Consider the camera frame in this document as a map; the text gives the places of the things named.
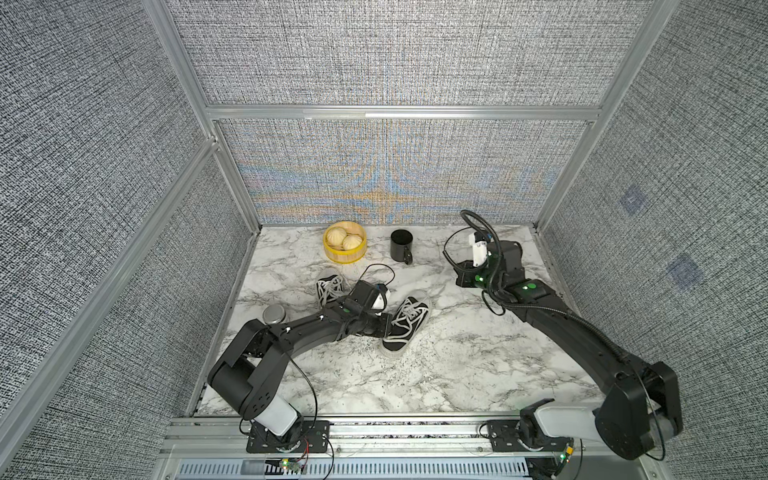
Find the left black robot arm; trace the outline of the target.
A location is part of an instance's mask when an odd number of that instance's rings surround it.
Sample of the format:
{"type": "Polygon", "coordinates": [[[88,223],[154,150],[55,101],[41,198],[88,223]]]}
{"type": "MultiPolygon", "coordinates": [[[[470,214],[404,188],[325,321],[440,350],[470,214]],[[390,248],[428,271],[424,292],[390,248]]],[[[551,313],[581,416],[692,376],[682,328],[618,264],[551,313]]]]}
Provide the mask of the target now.
{"type": "Polygon", "coordinates": [[[241,419],[257,423],[285,443],[306,432],[302,415],[278,395],[288,366],[303,353],[349,336],[381,338],[390,316],[386,285],[360,280],[312,315],[287,323],[247,322],[208,373],[207,384],[241,419]]]}

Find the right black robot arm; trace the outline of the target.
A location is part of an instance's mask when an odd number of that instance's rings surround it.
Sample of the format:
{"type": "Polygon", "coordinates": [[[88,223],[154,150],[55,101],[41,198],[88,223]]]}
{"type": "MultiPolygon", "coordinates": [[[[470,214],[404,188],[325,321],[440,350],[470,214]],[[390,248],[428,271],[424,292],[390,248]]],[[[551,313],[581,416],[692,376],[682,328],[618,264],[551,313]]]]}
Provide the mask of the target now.
{"type": "Polygon", "coordinates": [[[574,313],[548,284],[527,277],[522,247],[468,236],[472,257],[454,264],[456,283],[477,288],[496,315],[507,312],[546,335],[595,382],[600,402],[539,400],[520,411],[519,443],[538,451],[560,439],[599,441],[625,460],[664,452],[683,430],[679,381],[665,363],[650,364],[574,313]]]}

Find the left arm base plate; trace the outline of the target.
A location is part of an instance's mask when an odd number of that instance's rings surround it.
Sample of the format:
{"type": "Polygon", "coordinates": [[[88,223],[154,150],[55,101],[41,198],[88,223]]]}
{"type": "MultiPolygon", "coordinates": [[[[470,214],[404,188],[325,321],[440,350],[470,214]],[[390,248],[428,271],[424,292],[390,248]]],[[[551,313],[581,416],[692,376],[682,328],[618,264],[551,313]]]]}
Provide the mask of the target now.
{"type": "Polygon", "coordinates": [[[253,421],[248,434],[246,452],[249,454],[326,453],[329,449],[330,422],[308,420],[296,423],[286,434],[275,435],[253,421]]]}

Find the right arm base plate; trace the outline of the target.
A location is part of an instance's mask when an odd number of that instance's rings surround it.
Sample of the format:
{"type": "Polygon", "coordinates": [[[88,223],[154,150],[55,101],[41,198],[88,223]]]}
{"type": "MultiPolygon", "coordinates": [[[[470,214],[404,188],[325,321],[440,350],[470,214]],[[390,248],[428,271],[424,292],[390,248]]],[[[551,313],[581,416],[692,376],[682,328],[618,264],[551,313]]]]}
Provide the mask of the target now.
{"type": "Polygon", "coordinates": [[[494,453],[564,452],[573,445],[571,438],[542,437],[529,446],[523,441],[518,424],[518,419],[489,420],[479,428],[479,433],[490,442],[494,453]]]}

